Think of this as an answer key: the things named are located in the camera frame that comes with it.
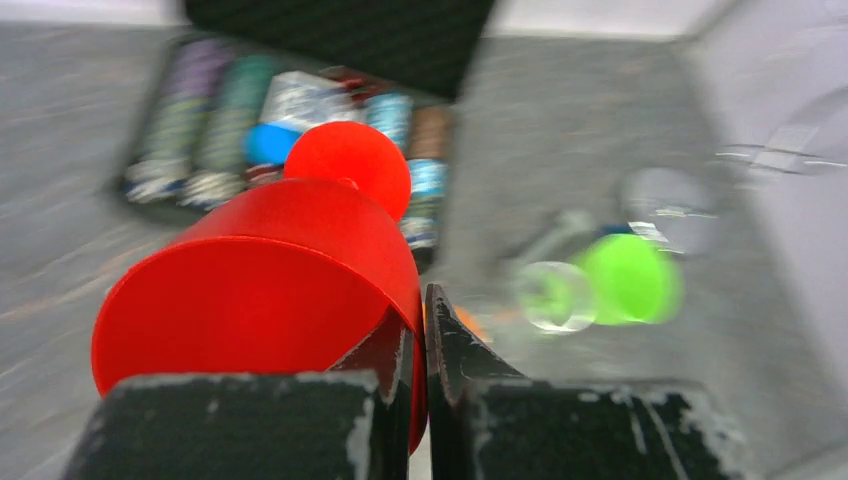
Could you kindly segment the orange wine glass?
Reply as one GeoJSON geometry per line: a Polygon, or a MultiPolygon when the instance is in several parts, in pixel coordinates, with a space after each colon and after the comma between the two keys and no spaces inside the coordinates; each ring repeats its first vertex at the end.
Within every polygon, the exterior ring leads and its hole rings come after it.
{"type": "MultiPolygon", "coordinates": [[[[422,301],[421,306],[422,306],[422,328],[426,331],[426,326],[427,326],[427,321],[428,321],[427,315],[428,315],[428,311],[429,311],[428,308],[429,307],[427,307],[427,304],[423,301],[422,301]]],[[[492,340],[493,340],[492,337],[483,329],[480,322],[477,321],[477,319],[472,315],[472,313],[469,310],[467,310],[467,309],[465,309],[465,308],[463,308],[459,305],[452,305],[451,308],[452,308],[452,311],[456,314],[459,322],[462,325],[464,325],[471,333],[473,333],[476,337],[478,337],[484,343],[489,344],[489,343],[492,342],[492,340]]]]}

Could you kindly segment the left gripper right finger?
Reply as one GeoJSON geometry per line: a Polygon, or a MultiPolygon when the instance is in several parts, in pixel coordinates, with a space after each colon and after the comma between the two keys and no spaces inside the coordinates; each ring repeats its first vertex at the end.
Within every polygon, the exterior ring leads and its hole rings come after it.
{"type": "Polygon", "coordinates": [[[698,385],[532,379],[425,293],[436,479],[732,479],[736,444],[698,385]]]}

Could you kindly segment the clear wine glass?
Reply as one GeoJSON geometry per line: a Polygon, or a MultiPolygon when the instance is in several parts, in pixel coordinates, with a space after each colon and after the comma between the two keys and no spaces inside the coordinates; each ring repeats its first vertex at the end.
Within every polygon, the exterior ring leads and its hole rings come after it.
{"type": "Polygon", "coordinates": [[[511,287],[517,309],[545,334],[572,334],[595,322],[594,294],[585,272],[575,265],[554,261],[524,265],[511,287]]]}

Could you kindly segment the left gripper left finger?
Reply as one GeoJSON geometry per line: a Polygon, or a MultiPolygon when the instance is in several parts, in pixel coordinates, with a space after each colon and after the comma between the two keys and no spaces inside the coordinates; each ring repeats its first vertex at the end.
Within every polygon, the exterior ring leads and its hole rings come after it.
{"type": "Polygon", "coordinates": [[[404,479],[414,337],[393,314],[328,371],[121,382],[67,479],[404,479]]]}

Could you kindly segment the red wine glass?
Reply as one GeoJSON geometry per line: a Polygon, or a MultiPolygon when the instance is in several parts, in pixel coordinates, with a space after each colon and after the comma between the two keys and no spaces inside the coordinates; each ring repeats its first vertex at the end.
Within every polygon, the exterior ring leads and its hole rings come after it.
{"type": "Polygon", "coordinates": [[[281,180],[213,209],[110,289],[90,348],[97,391],[140,374],[322,371],[390,320],[414,337],[417,447],[423,302],[399,229],[410,193],[403,153],[375,128],[308,130],[281,180]]]}

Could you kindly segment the green wine glass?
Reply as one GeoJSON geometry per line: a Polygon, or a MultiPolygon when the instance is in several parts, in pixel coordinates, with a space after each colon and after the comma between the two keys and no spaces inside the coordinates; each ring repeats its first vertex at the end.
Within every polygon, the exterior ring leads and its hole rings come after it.
{"type": "Polygon", "coordinates": [[[633,234],[602,237],[575,257],[586,275],[602,326],[660,324],[682,304],[683,279],[672,256],[633,234]]]}

